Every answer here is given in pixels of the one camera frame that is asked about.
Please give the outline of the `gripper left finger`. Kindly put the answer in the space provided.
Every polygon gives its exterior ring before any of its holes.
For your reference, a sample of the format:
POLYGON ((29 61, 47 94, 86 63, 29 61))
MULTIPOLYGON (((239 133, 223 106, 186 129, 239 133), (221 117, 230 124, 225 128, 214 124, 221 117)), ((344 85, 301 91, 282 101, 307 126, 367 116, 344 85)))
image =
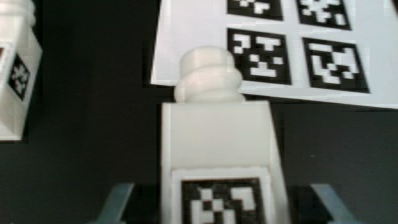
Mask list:
POLYGON ((134 184, 118 183, 108 193, 100 212, 90 224, 125 224, 122 214, 129 201, 134 184))

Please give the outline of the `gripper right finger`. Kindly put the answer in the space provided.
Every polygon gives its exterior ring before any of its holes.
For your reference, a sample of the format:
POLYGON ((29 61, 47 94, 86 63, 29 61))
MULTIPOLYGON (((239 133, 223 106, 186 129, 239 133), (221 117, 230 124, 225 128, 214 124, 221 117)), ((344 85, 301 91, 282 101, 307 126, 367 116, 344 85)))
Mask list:
POLYGON ((312 184, 310 188, 331 217, 326 224, 362 224, 347 210, 331 186, 328 184, 312 184))

